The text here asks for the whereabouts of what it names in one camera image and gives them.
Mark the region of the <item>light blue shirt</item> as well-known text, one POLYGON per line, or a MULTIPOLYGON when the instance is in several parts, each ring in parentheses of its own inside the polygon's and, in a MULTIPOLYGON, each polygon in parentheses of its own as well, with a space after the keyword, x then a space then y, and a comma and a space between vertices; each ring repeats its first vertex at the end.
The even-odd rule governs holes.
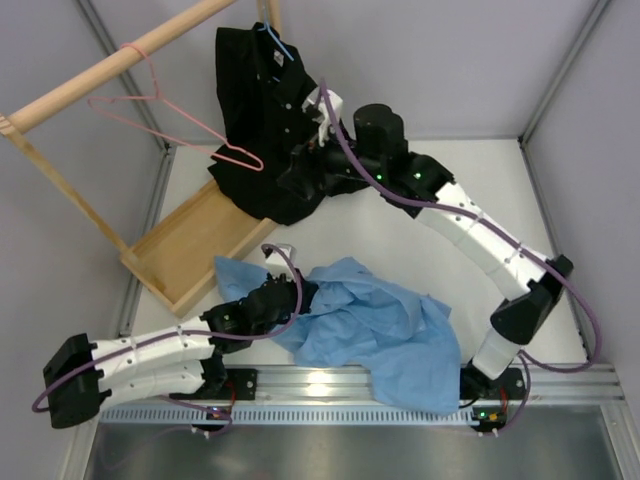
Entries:
POLYGON ((376 277, 352 257, 316 267, 309 311, 274 342, 298 366, 360 365, 383 404, 438 415, 459 408, 461 351, 450 308, 376 277))

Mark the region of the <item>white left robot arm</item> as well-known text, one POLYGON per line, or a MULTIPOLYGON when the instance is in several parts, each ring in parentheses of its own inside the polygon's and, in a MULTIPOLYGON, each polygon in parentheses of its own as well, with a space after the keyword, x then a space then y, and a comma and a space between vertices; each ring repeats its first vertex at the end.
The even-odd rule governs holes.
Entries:
POLYGON ((32 409, 62 430, 135 400, 216 398, 228 378, 224 356, 284 333, 310 312, 317 291, 304 278, 268 275, 240 299, 174 327, 111 340, 71 336, 44 366, 45 390, 32 409))

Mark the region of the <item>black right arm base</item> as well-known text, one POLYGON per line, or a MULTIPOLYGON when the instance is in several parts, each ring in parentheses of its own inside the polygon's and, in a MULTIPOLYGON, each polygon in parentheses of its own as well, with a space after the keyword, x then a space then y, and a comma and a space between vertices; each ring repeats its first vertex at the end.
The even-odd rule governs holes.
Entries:
POLYGON ((472 365, 460 369, 459 409, 478 401, 495 400, 505 412, 510 401, 523 400, 530 386, 523 369, 508 367, 497 379, 491 380, 472 365))

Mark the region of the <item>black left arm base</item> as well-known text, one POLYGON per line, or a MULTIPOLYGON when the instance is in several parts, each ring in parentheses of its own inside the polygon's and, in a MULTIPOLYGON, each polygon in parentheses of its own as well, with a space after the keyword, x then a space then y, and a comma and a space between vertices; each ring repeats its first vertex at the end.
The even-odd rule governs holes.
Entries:
POLYGON ((253 368, 229 368, 227 379, 214 394, 214 400, 253 401, 258 386, 258 370, 253 368))

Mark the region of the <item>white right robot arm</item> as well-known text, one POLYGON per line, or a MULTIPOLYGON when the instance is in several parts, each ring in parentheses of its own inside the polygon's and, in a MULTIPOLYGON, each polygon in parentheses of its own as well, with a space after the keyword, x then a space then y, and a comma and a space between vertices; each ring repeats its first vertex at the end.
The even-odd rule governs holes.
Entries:
POLYGON ((444 165, 410 150, 404 122, 390 107, 359 108, 354 139, 322 102, 307 101, 300 113, 309 130, 291 149, 281 187, 310 200, 336 193, 344 181, 364 184, 373 178, 388 203, 440 233, 502 293, 484 341, 461 373, 464 395, 490 396, 559 302, 572 262, 531 252, 493 224, 444 165))

